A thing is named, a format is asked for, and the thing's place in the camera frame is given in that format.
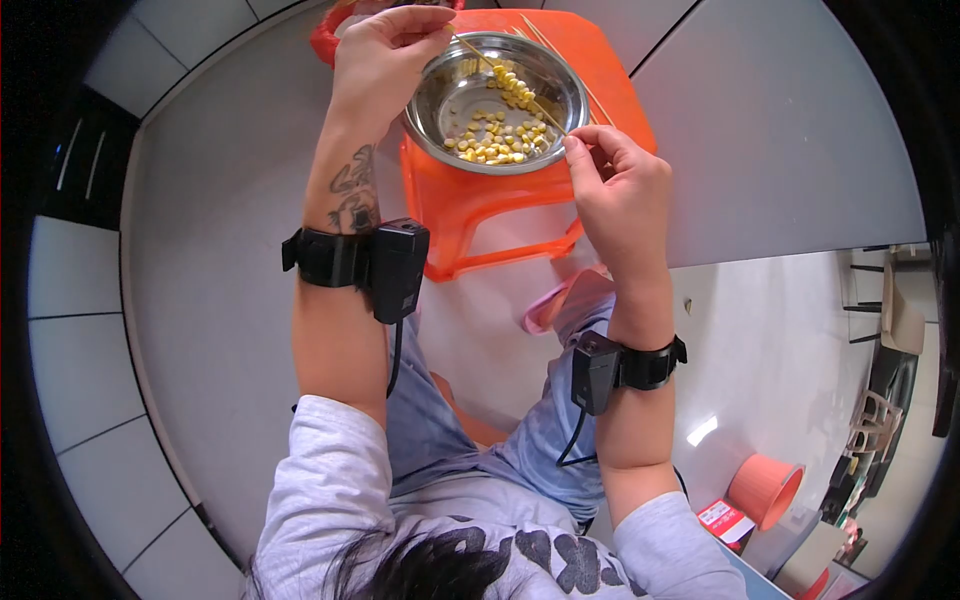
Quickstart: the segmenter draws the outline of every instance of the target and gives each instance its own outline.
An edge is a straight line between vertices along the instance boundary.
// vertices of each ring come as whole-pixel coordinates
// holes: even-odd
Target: black print on t-shirt
[[[557,575],[557,585],[564,593],[569,594],[576,588],[580,593],[592,594],[600,589],[597,544],[587,538],[563,534],[554,538],[553,547],[557,548],[557,554],[566,562],[564,570]]]
[[[466,517],[450,517],[456,520],[460,518],[471,520]],[[494,574],[494,580],[503,576],[507,570],[511,546],[514,544],[525,559],[550,573],[551,576],[553,574],[550,569],[553,552],[550,547],[550,537],[545,531],[518,531],[515,536],[501,540],[496,550],[484,550],[487,546],[487,533],[479,527],[464,527],[443,532],[437,536],[437,542],[453,542],[454,547],[461,551],[490,553],[491,558],[497,558],[496,564],[499,565],[498,572]],[[553,539],[552,545],[566,563],[560,575],[557,576],[557,585],[564,593],[569,594],[577,589],[581,594],[592,595],[602,586],[615,588],[624,585],[623,579],[609,559],[604,561],[606,566],[601,565],[597,545],[593,540],[562,534]],[[630,585],[630,591],[637,598],[647,595],[646,590],[633,579],[628,578],[627,583]]]
[[[465,552],[481,552],[491,554],[490,558],[496,557],[494,564],[498,565],[497,571],[493,574],[494,580],[500,579],[507,570],[507,564],[510,562],[510,547],[514,545],[514,537],[510,536],[500,541],[500,546],[493,550],[484,550],[487,545],[487,533],[479,527],[467,527],[464,529],[453,529],[443,532],[437,536],[437,543],[453,542],[454,547],[459,550],[460,542],[464,544]]]
[[[547,573],[550,571],[550,556],[553,554],[553,548],[550,546],[550,536],[545,531],[518,531],[514,536],[516,549],[528,561],[538,564]]]

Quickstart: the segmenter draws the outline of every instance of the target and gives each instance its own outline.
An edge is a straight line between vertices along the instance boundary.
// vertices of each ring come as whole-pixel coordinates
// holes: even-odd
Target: red plastic bag
[[[466,1],[450,0],[450,6],[454,11],[462,11]],[[317,53],[320,60],[331,67],[333,67],[333,56],[337,52],[337,45],[340,43],[340,38],[336,36],[337,28],[347,20],[347,17],[353,16],[357,4],[357,2],[350,2],[345,5],[338,3],[326,14],[324,20],[317,26],[317,29],[313,30],[313,34],[310,36],[310,45],[313,46],[313,51]]]

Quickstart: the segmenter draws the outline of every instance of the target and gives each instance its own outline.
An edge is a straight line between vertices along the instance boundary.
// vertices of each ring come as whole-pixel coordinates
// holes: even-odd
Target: light blue jeans
[[[418,490],[438,477],[481,470],[559,502],[581,523],[592,519],[604,499],[596,462],[562,468],[556,463],[580,417],[580,407],[570,400],[573,348],[585,331],[606,335],[613,301],[608,279],[593,271],[577,278],[553,323],[564,350],[547,365],[540,401],[506,442],[485,452],[477,451],[434,384],[417,342],[419,319],[408,317],[396,387],[387,399],[387,445],[394,472],[391,497]],[[594,428],[594,418],[587,416],[566,460],[596,452]]]

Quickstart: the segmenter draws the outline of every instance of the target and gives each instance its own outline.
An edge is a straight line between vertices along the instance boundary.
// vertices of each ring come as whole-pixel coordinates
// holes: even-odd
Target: sleeve
[[[375,420],[336,400],[303,396],[253,560],[264,597],[321,597],[344,545],[371,529],[392,534],[391,481],[386,434]]]
[[[657,600],[745,599],[743,575],[690,510],[681,492],[636,508],[613,532],[627,574]]]

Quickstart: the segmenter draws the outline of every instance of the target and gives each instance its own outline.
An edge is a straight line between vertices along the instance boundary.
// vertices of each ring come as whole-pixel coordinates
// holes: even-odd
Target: black cable
[[[387,386],[387,397],[394,390],[396,377],[400,374],[400,349],[403,347],[403,320],[394,325],[394,369],[390,372],[390,384]]]
[[[674,474],[677,475],[677,479],[680,480],[680,487],[684,489],[684,495],[686,496],[687,502],[690,500],[690,494],[686,492],[686,483],[684,483],[684,478],[680,475],[680,472],[677,470],[676,466],[673,467]]]
[[[560,458],[557,459],[557,467],[569,467],[571,465],[579,465],[580,463],[586,463],[588,461],[597,460],[596,454],[591,454],[583,458],[575,458],[572,461],[564,461],[566,455],[570,453],[570,450],[573,449],[573,445],[577,443],[577,438],[580,437],[580,431],[584,428],[584,421],[587,420],[587,410],[584,408],[580,409],[580,418],[577,419],[576,426],[573,427],[573,434],[570,436],[570,441],[566,443],[566,448],[561,452]],[[680,481],[680,487],[684,490],[684,495],[686,499],[690,499],[690,494],[686,492],[686,483],[684,482],[684,477],[680,475],[680,472],[677,470],[677,467],[673,467],[673,472],[677,475],[677,479]]]
[[[566,455],[570,453],[570,450],[573,449],[573,445],[577,443],[577,438],[580,437],[580,430],[584,428],[584,421],[587,419],[587,409],[580,409],[580,418],[577,419],[577,425],[573,428],[573,435],[570,436],[570,441],[567,443],[566,448],[561,453],[560,458],[557,459],[557,467],[569,467],[571,465],[579,465],[580,463],[586,463],[589,461],[597,460],[596,454],[591,454],[590,456],[585,456],[583,458],[575,458],[572,461],[564,461]]]

